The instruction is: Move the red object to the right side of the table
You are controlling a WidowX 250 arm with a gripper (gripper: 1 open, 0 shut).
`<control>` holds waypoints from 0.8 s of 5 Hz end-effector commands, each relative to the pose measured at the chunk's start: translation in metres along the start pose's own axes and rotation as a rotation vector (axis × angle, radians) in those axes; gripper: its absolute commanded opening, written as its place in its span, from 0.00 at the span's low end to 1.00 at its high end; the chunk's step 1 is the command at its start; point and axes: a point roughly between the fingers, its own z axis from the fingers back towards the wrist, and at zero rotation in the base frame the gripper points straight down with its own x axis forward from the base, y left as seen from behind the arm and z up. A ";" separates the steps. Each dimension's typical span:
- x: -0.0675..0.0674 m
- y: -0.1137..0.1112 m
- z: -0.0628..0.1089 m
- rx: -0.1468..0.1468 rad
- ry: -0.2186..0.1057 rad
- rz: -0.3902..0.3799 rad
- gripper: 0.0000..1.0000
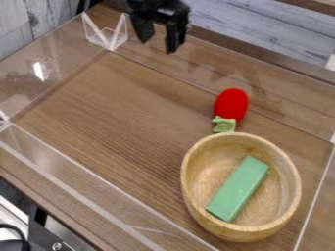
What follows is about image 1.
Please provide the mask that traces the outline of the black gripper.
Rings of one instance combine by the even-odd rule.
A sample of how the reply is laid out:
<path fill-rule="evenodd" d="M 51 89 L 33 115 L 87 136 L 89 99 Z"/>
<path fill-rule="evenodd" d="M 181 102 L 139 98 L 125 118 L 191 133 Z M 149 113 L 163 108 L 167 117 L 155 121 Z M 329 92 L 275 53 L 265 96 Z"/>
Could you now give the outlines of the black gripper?
<path fill-rule="evenodd" d="M 126 0 L 139 40 L 146 43 L 155 35 L 154 22 L 167 24 L 167 53 L 185 43 L 191 8 L 182 0 Z"/>

